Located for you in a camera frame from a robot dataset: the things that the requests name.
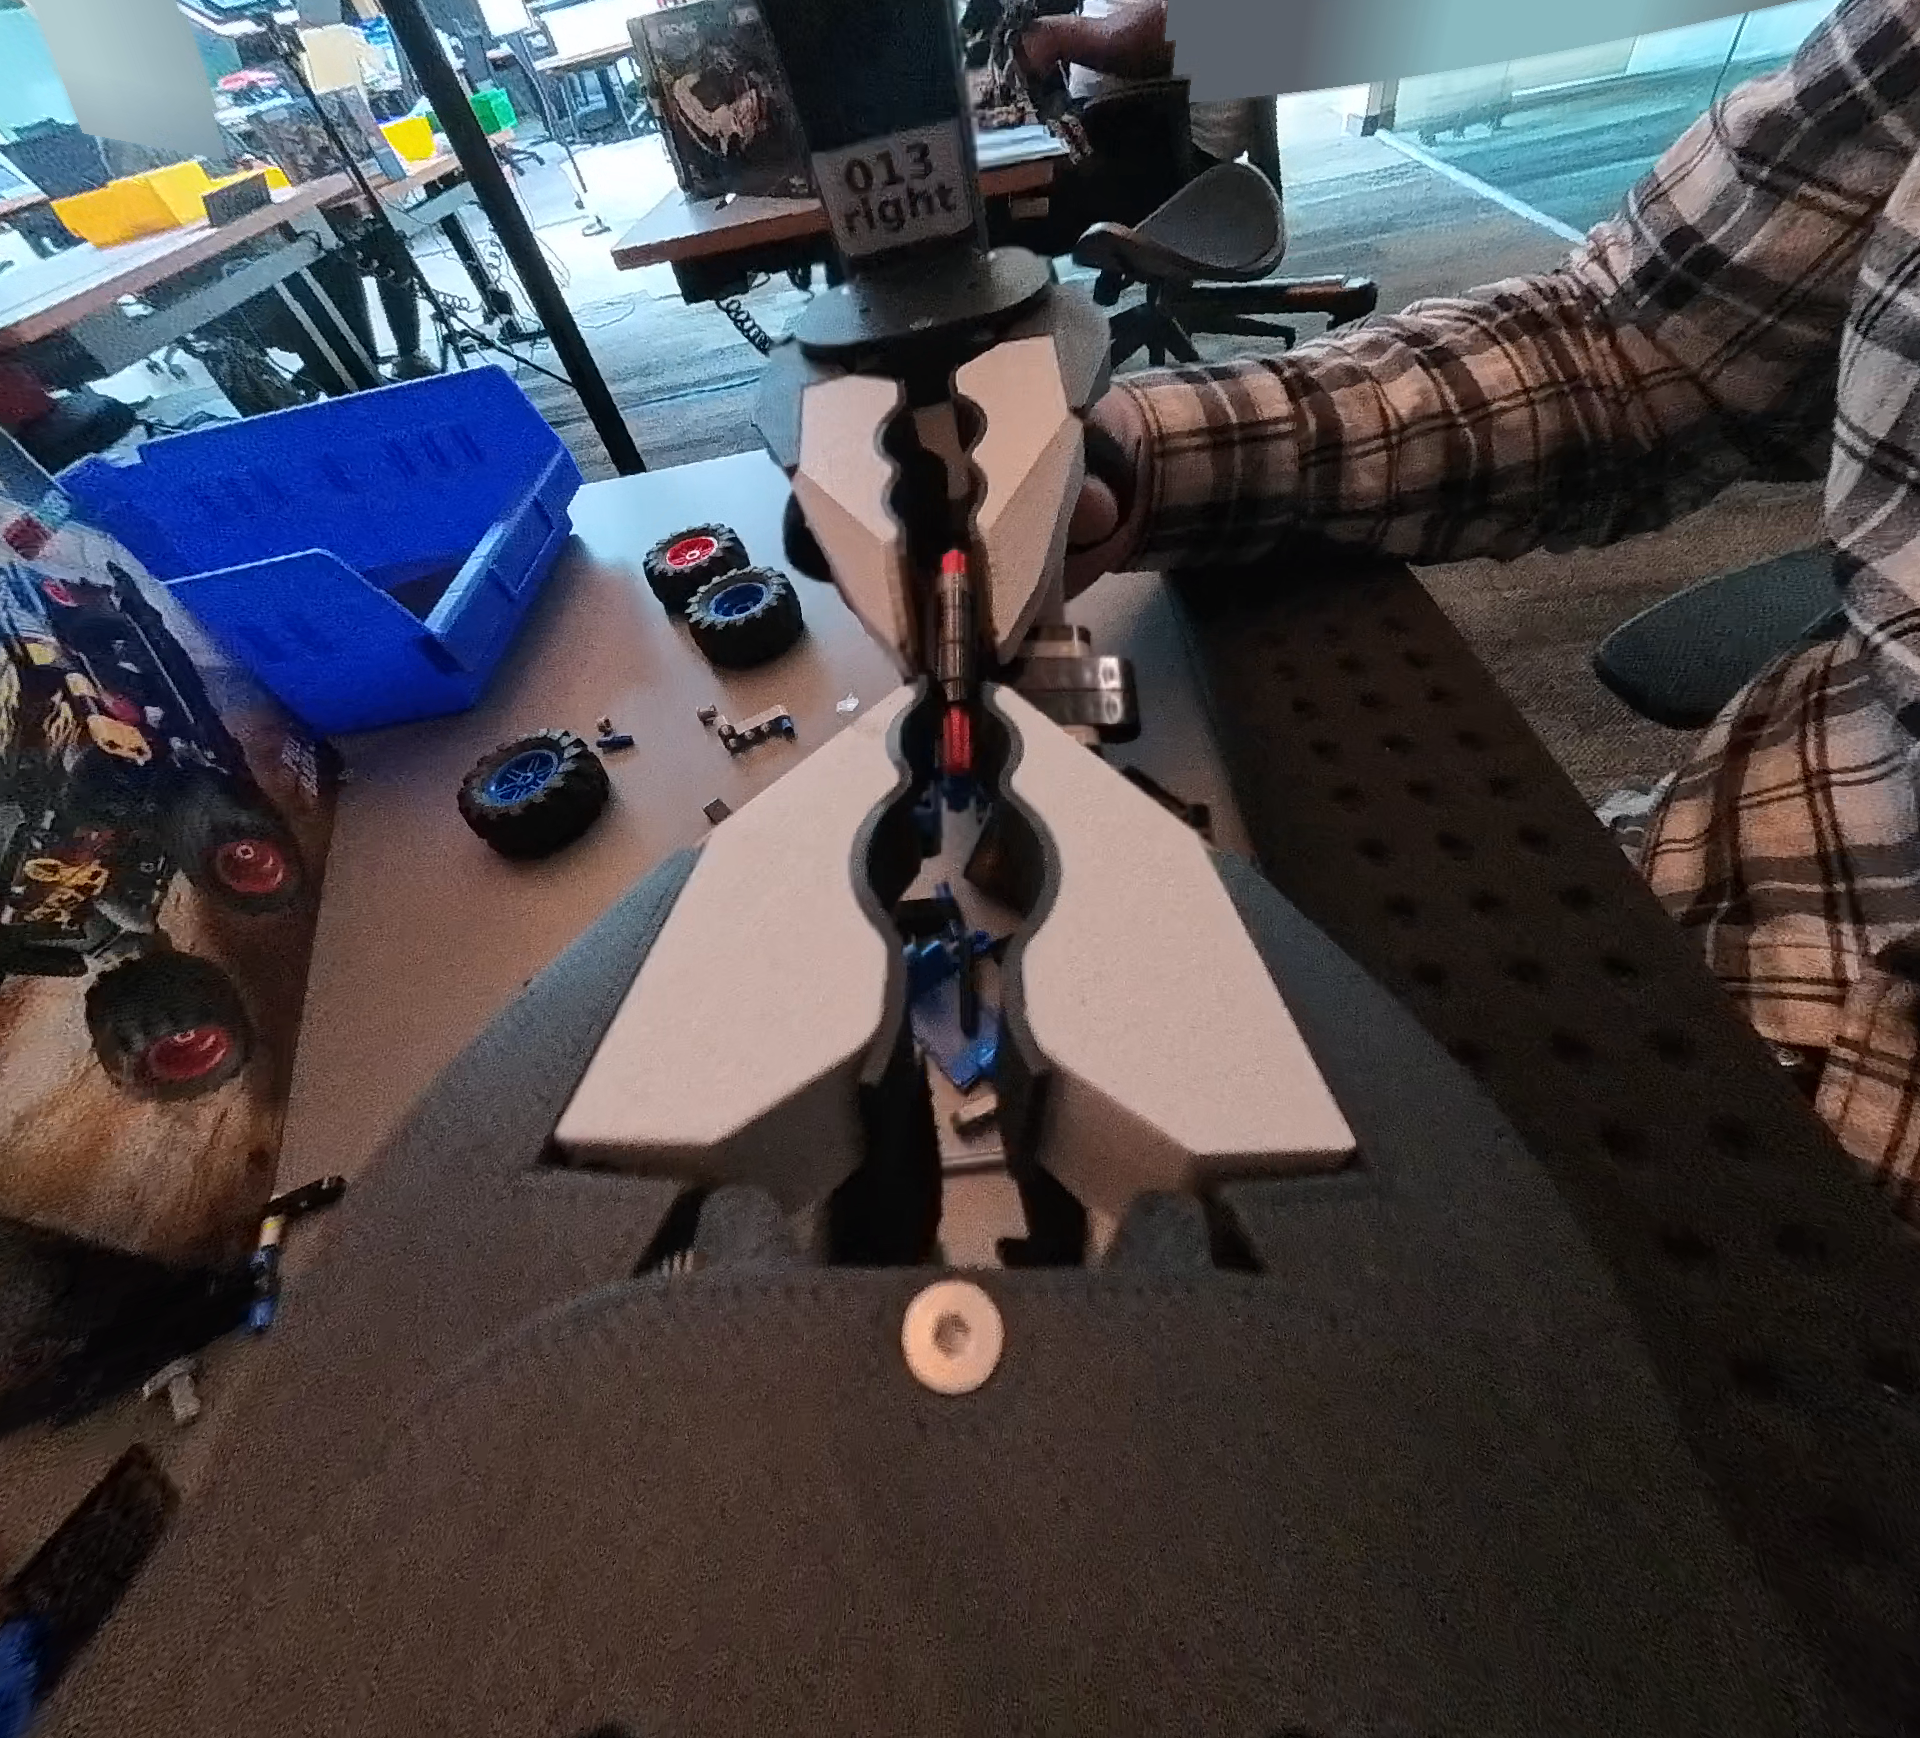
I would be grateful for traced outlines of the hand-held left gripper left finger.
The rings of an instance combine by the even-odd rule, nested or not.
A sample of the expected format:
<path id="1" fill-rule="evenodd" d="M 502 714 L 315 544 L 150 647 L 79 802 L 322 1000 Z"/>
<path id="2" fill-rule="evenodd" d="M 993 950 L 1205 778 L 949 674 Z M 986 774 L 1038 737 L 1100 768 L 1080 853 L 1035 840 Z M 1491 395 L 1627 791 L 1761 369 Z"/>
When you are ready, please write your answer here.
<path id="1" fill-rule="evenodd" d="M 932 1099 L 894 906 L 923 866 L 926 691 L 868 707 L 700 845 L 555 1131 L 573 1166 L 828 1211 L 932 1256 Z"/>

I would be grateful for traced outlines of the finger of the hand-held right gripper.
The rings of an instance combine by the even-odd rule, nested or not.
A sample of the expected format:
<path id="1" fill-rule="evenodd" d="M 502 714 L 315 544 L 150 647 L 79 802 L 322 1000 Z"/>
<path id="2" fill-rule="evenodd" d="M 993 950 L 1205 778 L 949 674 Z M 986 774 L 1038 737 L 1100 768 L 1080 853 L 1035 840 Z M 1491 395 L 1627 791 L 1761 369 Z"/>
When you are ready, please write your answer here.
<path id="1" fill-rule="evenodd" d="M 1021 654 L 1059 586 L 1068 527 L 1087 482 L 1087 434 L 1056 355 L 968 363 L 973 576 L 983 637 L 999 666 Z"/>
<path id="2" fill-rule="evenodd" d="M 911 423 L 901 380 L 844 374 L 809 386 L 792 493 L 828 576 L 903 680 L 928 678 L 932 581 L 901 493 L 909 470 L 886 437 Z"/>

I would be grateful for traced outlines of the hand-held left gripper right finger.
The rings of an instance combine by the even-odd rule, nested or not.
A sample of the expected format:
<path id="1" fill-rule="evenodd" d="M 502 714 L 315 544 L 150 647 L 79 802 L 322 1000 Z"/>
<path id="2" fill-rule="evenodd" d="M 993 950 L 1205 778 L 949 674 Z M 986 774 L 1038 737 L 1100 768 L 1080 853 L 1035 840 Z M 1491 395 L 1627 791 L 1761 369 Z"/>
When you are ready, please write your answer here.
<path id="1" fill-rule="evenodd" d="M 1207 838 L 1015 691 L 991 749 L 1012 1256 L 1082 1261 L 1093 1215 L 1142 1199 L 1349 1169 L 1357 1133 Z"/>

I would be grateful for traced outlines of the black wheel blue rim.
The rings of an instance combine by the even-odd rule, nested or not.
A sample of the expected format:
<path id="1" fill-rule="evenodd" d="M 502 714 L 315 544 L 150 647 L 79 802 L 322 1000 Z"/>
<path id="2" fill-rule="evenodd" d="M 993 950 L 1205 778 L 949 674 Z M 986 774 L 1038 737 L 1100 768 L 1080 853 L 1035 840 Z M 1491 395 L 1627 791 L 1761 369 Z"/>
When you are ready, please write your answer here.
<path id="1" fill-rule="evenodd" d="M 541 863 L 583 840 L 613 801 L 613 781 L 585 739 L 546 729 L 495 745 L 462 777 L 456 810 L 509 863 Z"/>
<path id="2" fill-rule="evenodd" d="M 684 613 L 686 634 L 716 670 L 757 670 L 805 640 L 803 598 L 780 569 L 748 566 L 704 584 Z"/>

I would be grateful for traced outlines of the person's right forearm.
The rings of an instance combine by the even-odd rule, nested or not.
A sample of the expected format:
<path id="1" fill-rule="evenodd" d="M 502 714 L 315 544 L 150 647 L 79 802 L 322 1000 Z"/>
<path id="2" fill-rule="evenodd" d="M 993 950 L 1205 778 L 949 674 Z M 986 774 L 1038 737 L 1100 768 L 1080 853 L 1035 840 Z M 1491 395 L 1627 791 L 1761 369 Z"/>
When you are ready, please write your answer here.
<path id="1" fill-rule="evenodd" d="M 1918 0 L 1842 0 L 1552 270 L 1123 382 L 1121 571 L 1295 533 L 1412 565 L 1613 544 L 1770 466 L 1887 457 L 1917 378 Z"/>

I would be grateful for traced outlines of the grey desk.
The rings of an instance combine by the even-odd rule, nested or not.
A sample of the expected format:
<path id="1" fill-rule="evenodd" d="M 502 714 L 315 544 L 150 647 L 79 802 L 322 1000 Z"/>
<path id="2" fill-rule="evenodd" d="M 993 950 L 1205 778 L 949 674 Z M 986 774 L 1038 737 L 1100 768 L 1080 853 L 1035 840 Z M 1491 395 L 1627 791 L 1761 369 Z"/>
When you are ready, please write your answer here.
<path id="1" fill-rule="evenodd" d="M 87 1233 L 127 1231 L 176 1255 L 179 1231 L 212 1209 L 202 1179 L 243 1179 L 243 1204 L 322 1176 L 356 1181 L 441 1077 L 523 989 L 659 863 L 709 837 L 707 806 L 739 810 L 894 689 L 894 676 L 824 584 L 805 582 L 806 638 L 778 664 L 721 676 L 671 622 L 642 576 L 655 542 L 727 524 L 757 562 L 783 553 L 788 489 L 761 452 L 591 482 L 573 533 L 515 648 L 469 713 L 343 742 L 343 781 L 285 1106 L 226 1139 L 235 1100 L 167 1113 L 133 1105 L 111 1125 L 106 1089 L 70 1058 L 85 1047 L 81 994 L 30 982 L 5 992 L 5 1181 L 46 1176 L 27 1204 L 79 1211 Z M 794 742 L 732 759 L 698 709 L 741 720 L 791 711 Z M 636 737 L 615 752 L 609 815 L 563 855 L 495 857 L 455 794 L 492 745 L 531 729 L 583 734 L 613 719 Z"/>

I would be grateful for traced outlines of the person's right hand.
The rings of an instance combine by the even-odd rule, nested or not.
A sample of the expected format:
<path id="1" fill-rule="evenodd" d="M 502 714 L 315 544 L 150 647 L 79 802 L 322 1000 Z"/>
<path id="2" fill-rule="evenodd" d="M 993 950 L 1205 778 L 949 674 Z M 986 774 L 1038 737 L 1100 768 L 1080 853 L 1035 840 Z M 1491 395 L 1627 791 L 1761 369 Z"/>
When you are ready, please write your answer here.
<path id="1" fill-rule="evenodd" d="M 1084 478 L 1068 520 L 1068 594 L 1121 572 L 1140 551 L 1148 465 L 1145 431 L 1121 409 L 1093 410 L 1084 421 Z"/>

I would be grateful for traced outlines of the black wheel red rim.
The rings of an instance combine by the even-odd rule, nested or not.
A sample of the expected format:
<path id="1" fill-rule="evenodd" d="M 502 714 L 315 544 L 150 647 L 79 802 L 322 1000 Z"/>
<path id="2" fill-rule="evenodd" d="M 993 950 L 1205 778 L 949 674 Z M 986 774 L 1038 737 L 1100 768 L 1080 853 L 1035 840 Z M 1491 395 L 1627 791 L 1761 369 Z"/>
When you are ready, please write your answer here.
<path id="1" fill-rule="evenodd" d="M 671 533 L 642 559 L 642 579 L 673 620 L 683 620 L 692 601 L 718 579 L 753 565 L 739 533 L 721 522 Z"/>

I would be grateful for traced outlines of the dark printed box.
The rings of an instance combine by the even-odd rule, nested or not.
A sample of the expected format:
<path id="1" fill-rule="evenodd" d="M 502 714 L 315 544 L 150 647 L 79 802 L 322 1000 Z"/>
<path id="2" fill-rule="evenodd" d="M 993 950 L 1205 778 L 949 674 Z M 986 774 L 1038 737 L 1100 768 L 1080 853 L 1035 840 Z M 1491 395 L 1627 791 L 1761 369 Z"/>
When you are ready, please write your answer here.
<path id="1" fill-rule="evenodd" d="M 694 0 L 628 23 L 676 182 L 691 203 L 809 199 L 805 135 L 757 0 Z"/>

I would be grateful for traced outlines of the brown background table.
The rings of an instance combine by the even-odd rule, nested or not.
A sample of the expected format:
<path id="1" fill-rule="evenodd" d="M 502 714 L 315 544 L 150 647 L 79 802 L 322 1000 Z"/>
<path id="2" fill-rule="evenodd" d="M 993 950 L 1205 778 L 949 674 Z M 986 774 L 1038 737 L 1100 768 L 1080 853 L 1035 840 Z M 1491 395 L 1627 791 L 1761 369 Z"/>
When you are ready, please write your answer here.
<path id="1" fill-rule="evenodd" d="M 1068 149 L 1041 125 L 978 136 L 980 208 L 991 223 L 1009 207 L 1044 203 Z M 832 267 L 828 215 L 813 196 L 694 200 L 671 192 L 613 244 L 621 273 L 664 270 L 689 306 L 745 298 L 762 279 Z"/>

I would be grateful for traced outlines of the black saddle stool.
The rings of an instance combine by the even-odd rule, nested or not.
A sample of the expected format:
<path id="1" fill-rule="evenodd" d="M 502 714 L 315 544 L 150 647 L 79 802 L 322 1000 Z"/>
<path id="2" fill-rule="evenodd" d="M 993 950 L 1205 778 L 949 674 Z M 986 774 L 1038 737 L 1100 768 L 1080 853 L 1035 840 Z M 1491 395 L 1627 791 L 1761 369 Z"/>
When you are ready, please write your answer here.
<path id="1" fill-rule="evenodd" d="M 1137 224 L 1103 220 L 1073 246 L 1110 317 L 1110 364 L 1199 363 L 1196 334 L 1261 338 L 1292 350 L 1300 318 L 1357 324 L 1380 303 L 1359 277 L 1282 279 L 1284 196 L 1249 165 L 1219 165 Z"/>

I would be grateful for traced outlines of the black perforated board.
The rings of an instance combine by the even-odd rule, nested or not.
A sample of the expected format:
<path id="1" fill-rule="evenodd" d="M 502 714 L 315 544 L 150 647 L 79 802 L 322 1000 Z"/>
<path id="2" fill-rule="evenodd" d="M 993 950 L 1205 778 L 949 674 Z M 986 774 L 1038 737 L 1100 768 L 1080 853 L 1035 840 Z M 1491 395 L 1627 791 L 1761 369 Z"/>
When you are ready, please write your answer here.
<path id="1" fill-rule="evenodd" d="M 1544 1162 L 1839 1732 L 1917 1735 L 1917 1233 L 1414 575 L 1169 586 L 1263 871 Z"/>

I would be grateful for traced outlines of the black metal pole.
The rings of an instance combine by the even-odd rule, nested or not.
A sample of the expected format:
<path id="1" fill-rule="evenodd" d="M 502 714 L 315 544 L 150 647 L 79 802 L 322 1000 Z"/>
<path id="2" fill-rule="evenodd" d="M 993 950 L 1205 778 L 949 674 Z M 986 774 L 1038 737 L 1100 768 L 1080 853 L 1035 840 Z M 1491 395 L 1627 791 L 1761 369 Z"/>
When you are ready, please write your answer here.
<path id="1" fill-rule="evenodd" d="M 469 87 L 448 58 L 423 0 L 378 5 L 616 476 L 642 476 L 647 463 L 626 417 L 564 298 L 532 223 L 517 200 L 491 135 L 473 112 Z"/>

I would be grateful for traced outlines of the black blue toy axle piece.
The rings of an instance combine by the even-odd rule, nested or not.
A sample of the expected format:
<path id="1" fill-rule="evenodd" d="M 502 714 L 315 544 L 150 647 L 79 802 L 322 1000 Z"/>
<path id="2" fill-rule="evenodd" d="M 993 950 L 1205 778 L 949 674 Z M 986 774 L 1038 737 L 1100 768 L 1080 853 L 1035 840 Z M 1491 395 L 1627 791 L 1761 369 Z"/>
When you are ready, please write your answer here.
<path id="1" fill-rule="evenodd" d="M 144 1405 L 163 1406 L 179 1430 L 200 1420 L 205 1353 L 232 1336 L 261 1338 L 275 1329 L 288 1234 L 300 1222 L 335 1209 L 347 1194 L 344 1174 L 324 1174 L 268 1201 L 245 1268 L 220 1278 L 205 1305 L 193 1307 L 175 1324 L 170 1353 L 140 1386 Z"/>

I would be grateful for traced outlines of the blue plastic bin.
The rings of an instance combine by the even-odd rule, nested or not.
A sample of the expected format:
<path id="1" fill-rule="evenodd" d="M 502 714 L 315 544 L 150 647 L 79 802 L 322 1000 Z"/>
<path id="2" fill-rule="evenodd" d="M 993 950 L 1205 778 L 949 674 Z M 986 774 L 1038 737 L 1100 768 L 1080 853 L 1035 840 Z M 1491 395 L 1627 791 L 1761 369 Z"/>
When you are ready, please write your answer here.
<path id="1" fill-rule="evenodd" d="M 217 423 L 63 476 L 85 524 L 326 737 L 471 711 L 583 485 L 497 367 Z"/>

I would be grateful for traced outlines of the person's plaid clothed body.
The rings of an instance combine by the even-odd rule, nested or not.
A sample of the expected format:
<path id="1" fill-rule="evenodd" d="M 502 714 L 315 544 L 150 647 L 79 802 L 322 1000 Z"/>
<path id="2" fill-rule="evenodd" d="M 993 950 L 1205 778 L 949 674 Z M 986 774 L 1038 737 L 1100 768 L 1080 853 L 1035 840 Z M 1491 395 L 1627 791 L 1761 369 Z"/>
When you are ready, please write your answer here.
<path id="1" fill-rule="evenodd" d="M 1917 1222 L 1917 458 L 1841 458 L 1835 622 L 1720 711 L 1653 818 L 1645 883 L 1810 1106 Z"/>

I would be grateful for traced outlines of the monster truck toy set box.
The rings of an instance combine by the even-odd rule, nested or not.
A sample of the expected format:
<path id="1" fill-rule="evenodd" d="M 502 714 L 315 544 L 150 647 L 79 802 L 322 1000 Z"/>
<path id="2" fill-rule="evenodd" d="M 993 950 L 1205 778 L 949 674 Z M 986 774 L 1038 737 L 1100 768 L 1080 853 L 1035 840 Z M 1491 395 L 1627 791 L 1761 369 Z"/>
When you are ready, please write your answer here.
<path id="1" fill-rule="evenodd" d="M 2 493 L 5 1219 L 212 1266 L 277 1181 L 329 752 L 12 437 Z"/>

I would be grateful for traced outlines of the grey office chair seat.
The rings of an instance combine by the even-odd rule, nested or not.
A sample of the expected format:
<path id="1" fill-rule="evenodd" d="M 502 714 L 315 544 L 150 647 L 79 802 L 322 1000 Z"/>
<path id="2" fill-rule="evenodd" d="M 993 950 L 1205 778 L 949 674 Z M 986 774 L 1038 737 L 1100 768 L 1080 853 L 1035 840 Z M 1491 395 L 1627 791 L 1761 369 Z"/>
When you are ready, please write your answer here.
<path id="1" fill-rule="evenodd" d="M 1591 657 L 1599 684 L 1667 731 L 1713 724 L 1757 676 L 1841 627 L 1835 551 L 1787 551 L 1651 604 Z"/>

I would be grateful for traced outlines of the long background workbench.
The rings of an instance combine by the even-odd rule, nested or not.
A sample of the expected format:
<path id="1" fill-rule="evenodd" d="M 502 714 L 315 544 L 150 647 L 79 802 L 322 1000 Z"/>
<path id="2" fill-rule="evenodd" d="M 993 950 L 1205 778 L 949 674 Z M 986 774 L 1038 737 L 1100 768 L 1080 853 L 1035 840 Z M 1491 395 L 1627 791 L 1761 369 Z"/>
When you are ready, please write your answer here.
<path id="1" fill-rule="evenodd" d="M 2 279 L 7 360 L 83 378 L 119 374 L 256 296 L 305 281 L 362 208 L 336 172 L 229 224 L 81 246 Z"/>

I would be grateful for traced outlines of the yellow bin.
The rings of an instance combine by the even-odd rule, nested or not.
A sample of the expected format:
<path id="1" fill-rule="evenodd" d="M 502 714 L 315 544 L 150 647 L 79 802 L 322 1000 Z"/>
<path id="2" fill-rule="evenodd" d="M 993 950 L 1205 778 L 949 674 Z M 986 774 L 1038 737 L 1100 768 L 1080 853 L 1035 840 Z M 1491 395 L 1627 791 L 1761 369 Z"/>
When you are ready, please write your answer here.
<path id="1" fill-rule="evenodd" d="M 210 172 L 189 161 L 121 177 L 109 184 L 52 200 L 63 228 L 94 249 L 113 249 L 157 239 L 209 223 L 209 200 L 245 181 L 263 179 L 268 192 L 287 191 L 278 166 L 264 170 Z"/>

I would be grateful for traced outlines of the black flat toy panel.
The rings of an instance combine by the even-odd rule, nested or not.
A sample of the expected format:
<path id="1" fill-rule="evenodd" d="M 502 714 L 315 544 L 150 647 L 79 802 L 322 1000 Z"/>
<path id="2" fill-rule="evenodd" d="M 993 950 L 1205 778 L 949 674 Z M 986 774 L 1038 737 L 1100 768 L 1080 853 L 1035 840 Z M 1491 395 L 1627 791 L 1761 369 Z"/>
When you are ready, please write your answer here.
<path id="1" fill-rule="evenodd" d="M 109 1624 L 167 1537 L 180 1491 L 128 1447 L 2 1588 L 2 1735 L 32 1732 L 49 1696 Z"/>

